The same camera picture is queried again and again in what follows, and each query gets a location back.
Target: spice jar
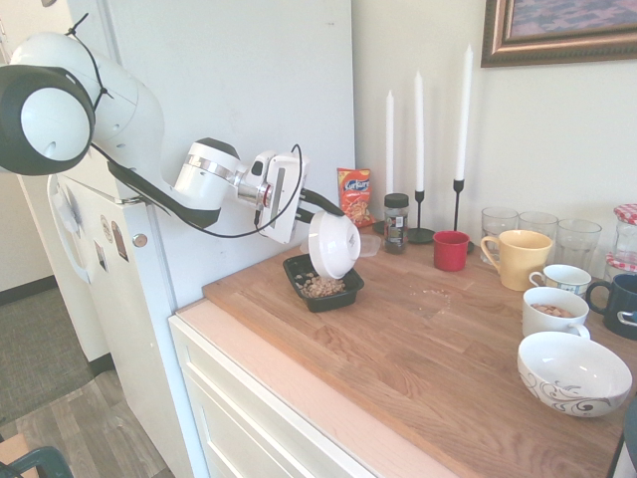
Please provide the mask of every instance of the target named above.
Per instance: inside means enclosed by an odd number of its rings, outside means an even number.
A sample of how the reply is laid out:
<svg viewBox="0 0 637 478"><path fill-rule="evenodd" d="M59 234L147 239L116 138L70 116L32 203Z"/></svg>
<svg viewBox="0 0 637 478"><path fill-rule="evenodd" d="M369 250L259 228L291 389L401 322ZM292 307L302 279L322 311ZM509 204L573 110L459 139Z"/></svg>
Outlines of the spice jar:
<svg viewBox="0 0 637 478"><path fill-rule="evenodd" d="M407 248L409 196L394 192L385 196L385 250L402 254Z"/></svg>

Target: jar lid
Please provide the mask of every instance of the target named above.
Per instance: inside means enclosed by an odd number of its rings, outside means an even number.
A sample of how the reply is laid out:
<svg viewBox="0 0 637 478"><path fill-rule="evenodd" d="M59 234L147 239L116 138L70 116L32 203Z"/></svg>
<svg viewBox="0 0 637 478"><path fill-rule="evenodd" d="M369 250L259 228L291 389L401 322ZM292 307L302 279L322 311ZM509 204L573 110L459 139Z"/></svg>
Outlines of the jar lid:
<svg viewBox="0 0 637 478"><path fill-rule="evenodd" d="M637 225L637 204L622 204L613 209L613 212L620 221Z"/></svg>
<svg viewBox="0 0 637 478"><path fill-rule="evenodd" d="M615 256L613 256L612 252L606 254L606 264L622 271L637 272L637 265L618 261L617 259L615 259Z"/></svg>
<svg viewBox="0 0 637 478"><path fill-rule="evenodd" d="M397 208L407 207L409 205L409 196L402 192L392 192L385 195L385 207Z"/></svg>

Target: cereal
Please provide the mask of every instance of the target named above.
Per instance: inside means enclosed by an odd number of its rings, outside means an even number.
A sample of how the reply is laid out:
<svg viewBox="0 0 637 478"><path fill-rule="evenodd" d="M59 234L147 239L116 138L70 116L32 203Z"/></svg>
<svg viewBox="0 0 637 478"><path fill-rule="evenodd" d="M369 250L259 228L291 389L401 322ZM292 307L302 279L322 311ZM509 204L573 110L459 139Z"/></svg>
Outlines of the cereal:
<svg viewBox="0 0 637 478"><path fill-rule="evenodd" d="M341 279L326 279L315 276L313 273L301 277L301 282L297 282L297 287L304 296L310 299L333 296L345 291L345 283Z"/></svg>
<svg viewBox="0 0 637 478"><path fill-rule="evenodd" d="M538 311L542 312L543 314L547 314L547 315L554 316L554 317L563 317L565 319L572 319L573 317L575 317L571 312L563 309L562 307L558 307L558 306L550 306L550 305L544 305L544 304L532 304L531 307L533 307L534 309L537 309Z"/></svg>

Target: food in tray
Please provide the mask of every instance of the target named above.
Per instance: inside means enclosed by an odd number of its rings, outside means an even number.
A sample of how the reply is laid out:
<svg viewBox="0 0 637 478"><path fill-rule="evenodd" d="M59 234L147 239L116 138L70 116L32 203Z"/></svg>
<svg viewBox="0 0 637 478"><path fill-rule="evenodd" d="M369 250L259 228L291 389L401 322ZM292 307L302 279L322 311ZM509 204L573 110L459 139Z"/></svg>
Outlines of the food in tray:
<svg viewBox="0 0 637 478"><path fill-rule="evenodd" d="M301 293L311 299L333 296L345 290L345 283L341 279L325 278L313 272L298 274L295 279Z"/></svg>

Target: chip bag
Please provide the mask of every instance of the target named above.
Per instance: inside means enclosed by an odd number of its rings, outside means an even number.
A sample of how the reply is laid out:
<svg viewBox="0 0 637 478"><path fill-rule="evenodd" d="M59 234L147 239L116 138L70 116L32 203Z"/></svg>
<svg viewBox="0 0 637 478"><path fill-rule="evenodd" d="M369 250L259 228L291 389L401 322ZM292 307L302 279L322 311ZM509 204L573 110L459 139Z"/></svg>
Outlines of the chip bag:
<svg viewBox="0 0 637 478"><path fill-rule="evenodd" d="M338 198L340 209L356 227L364 227L375 222L369 212L371 183L369 169L338 169Z"/></svg>

